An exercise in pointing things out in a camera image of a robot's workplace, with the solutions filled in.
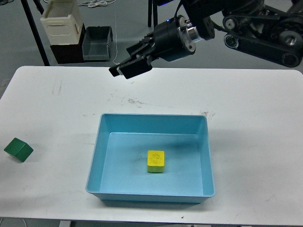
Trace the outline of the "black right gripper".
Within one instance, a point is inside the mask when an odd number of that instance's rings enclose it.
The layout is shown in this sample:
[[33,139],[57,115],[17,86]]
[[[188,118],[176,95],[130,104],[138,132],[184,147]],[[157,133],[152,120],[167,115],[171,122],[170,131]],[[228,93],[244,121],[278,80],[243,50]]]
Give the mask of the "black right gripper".
[[146,73],[152,69],[152,61],[162,58],[166,61],[193,55],[196,51],[195,42],[191,40],[187,26],[190,23],[182,15],[168,19],[157,25],[154,31],[147,34],[139,44],[128,47],[129,58],[109,68],[112,76],[123,75],[126,79]]

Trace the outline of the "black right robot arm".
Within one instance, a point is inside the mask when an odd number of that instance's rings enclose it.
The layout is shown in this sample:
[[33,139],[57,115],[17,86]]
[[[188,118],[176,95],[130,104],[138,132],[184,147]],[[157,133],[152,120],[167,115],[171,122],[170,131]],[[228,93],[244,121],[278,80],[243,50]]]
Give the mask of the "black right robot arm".
[[129,57],[109,69],[112,76],[129,79],[152,69],[156,59],[175,61],[196,51],[196,43],[225,32],[224,44],[289,68],[303,59],[303,3],[292,1],[287,11],[262,0],[182,0],[187,16],[175,14],[158,24],[137,44]]

